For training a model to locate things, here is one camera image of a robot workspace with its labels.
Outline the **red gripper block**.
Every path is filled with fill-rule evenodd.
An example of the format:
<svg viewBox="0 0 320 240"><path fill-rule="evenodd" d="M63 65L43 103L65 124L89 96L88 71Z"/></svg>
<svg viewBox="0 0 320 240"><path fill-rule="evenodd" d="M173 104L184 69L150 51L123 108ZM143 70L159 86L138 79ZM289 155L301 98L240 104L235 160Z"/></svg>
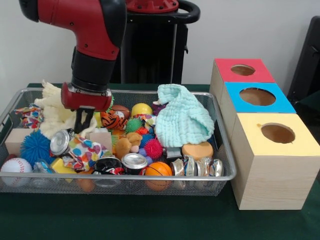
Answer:
<svg viewBox="0 0 320 240"><path fill-rule="evenodd" d="M71 83L64 82L61 88L61 102L66 109L76 110L74 132L81 133L90 127L94 110L106 111L112 102L112 92L108 88L104 92L88 92L74 87ZM86 117L82 123L84 108Z"/></svg>

